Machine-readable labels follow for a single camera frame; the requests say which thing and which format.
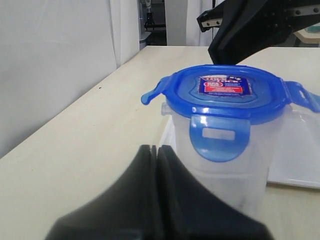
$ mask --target plastic food container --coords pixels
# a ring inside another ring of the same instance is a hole
[[[186,68],[161,79],[141,101],[147,105],[161,93],[180,160],[207,189],[251,217],[264,196],[289,104],[320,112],[320,97],[301,84],[247,66]]]

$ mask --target beige tabletop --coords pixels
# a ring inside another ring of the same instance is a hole
[[[269,48],[243,64],[320,94],[320,48]],[[149,46],[0,160],[0,239],[41,240],[55,220],[107,189],[142,144],[157,145],[164,97],[140,97],[160,78],[210,64],[206,47]],[[262,220],[277,240],[320,239],[320,192],[269,186]]]

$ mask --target sticker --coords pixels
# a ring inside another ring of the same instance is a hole
[[[207,75],[200,77],[199,93],[215,97],[242,97],[251,95],[251,90],[244,77]]]

